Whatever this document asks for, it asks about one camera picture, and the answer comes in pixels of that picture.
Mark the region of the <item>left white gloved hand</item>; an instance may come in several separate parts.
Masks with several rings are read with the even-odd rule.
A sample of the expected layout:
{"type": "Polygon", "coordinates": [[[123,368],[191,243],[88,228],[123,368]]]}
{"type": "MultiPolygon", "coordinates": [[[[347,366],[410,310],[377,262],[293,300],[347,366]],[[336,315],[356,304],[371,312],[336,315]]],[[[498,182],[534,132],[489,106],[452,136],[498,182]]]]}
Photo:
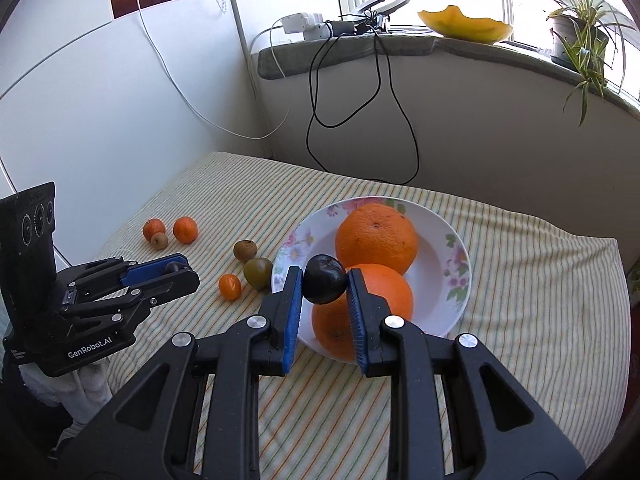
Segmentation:
{"type": "Polygon", "coordinates": [[[47,406],[61,404],[70,414],[73,425],[84,428],[111,401],[107,383],[110,360],[100,359],[60,377],[50,377],[29,363],[21,365],[21,378],[29,392],[47,406]]]}

